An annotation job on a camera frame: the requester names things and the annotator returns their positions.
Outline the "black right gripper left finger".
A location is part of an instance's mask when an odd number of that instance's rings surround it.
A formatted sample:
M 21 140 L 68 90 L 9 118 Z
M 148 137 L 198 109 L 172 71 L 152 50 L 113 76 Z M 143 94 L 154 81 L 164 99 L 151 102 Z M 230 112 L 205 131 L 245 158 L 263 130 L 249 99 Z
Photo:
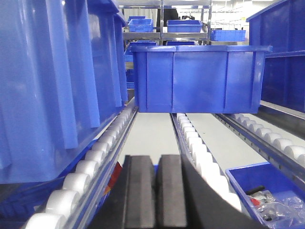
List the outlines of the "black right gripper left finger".
M 88 228 L 155 228 L 154 166 L 149 156 L 126 156 L 117 182 Z

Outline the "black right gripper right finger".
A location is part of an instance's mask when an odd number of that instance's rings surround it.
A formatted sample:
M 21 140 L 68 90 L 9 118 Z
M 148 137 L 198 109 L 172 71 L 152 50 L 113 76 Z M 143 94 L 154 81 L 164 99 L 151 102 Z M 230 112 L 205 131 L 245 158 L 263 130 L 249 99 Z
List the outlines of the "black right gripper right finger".
M 156 175 L 158 229 L 262 229 L 216 194 L 180 155 L 162 155 Z

